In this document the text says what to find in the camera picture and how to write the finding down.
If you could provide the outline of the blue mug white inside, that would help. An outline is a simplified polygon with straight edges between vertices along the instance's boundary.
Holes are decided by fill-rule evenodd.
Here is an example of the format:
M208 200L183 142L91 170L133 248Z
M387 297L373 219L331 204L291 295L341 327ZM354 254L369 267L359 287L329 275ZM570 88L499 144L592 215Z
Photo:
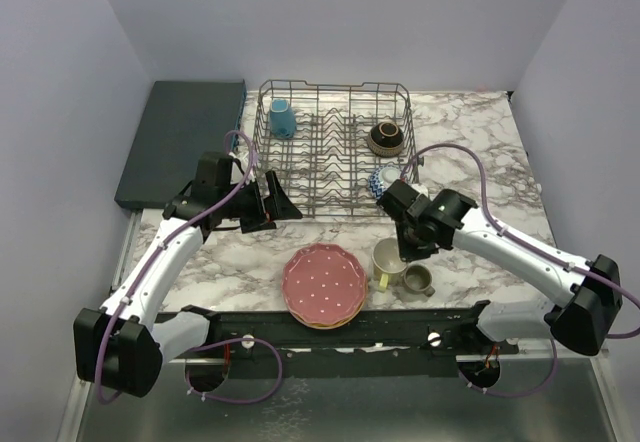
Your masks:
M269 108L269 124L271 133L281 139L291 138L296 131L297 123L290 103L285 99L273 99Z

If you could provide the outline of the grey wire dish rack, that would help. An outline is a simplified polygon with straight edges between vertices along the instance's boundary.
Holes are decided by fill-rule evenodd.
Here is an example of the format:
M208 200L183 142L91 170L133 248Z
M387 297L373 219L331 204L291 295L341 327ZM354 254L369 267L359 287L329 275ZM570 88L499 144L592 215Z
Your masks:
M290 104L296 131L279 139L269 127L273 101ZM404 166L416 153L410 93L399 83L313 84L265 81L255 98L253 142L258 170L272 170L306 218L381 216L368 187L370 175L387 164ZM398 125L402 152L383 159L367 145L380 123Z

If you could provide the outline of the small grey-brown cup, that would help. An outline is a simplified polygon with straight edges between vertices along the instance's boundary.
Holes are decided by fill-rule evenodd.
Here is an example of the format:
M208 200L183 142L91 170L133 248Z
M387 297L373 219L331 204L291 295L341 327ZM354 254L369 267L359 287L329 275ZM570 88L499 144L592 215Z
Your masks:
M431 272L420 264L412 264L405 269L402 284L412 294L431 297L435 293Z

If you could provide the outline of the dark patterned bowl cream inside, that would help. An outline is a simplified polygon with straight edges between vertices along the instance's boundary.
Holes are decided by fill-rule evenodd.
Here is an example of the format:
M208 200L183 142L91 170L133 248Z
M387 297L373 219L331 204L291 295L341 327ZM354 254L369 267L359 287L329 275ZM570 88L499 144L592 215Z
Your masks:
M380 122L367 135L367 146L377 156L398 156L404 147L404 133L395 122Z

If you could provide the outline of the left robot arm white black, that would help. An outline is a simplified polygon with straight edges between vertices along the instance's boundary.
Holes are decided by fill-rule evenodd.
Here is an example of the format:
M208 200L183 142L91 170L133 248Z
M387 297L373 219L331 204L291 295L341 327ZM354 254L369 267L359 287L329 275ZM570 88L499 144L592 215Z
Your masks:
M73 323L77 376L117 393L147 395L164 364L194 350L214 355L222 342L219 317L187 306L160 322L169 289L192 256L225 220L244 233L273 230L301 211L287 197L274 171L266 172L267 196L252 167L221 152L204 153L192 181L162 214L158 231L138 265L98 309L82 309Z

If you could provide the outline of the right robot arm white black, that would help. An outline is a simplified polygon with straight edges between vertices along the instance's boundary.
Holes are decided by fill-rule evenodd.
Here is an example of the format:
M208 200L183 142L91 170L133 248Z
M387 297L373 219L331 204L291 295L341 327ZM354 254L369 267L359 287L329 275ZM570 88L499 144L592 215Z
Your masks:
M377 204L395 223L404 261L460 249L539 292L536 300L482 304L477 319L459 332L467 351L480 354L510 338L552 338L580 355L599 353L622 306L614 260L605 255L587 260L518 230L499 228L473 199L451 189L429 198L396 180Z

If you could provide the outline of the red and blue patterned bowl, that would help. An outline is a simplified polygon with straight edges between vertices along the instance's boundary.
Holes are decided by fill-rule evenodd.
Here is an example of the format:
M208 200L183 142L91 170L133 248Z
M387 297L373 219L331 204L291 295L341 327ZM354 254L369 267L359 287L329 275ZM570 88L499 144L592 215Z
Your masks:
M368 190L375 201L401 177L401 168L395 164L377 167L368 178Z

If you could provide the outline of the cream mug yellow handle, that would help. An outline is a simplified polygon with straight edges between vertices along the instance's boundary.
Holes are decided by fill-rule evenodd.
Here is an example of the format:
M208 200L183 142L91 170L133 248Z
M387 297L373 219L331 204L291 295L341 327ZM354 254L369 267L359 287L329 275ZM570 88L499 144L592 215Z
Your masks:
M372 253L373 278L380 292L398 283L407 267L399 254L398 242L395 238L380 240Z

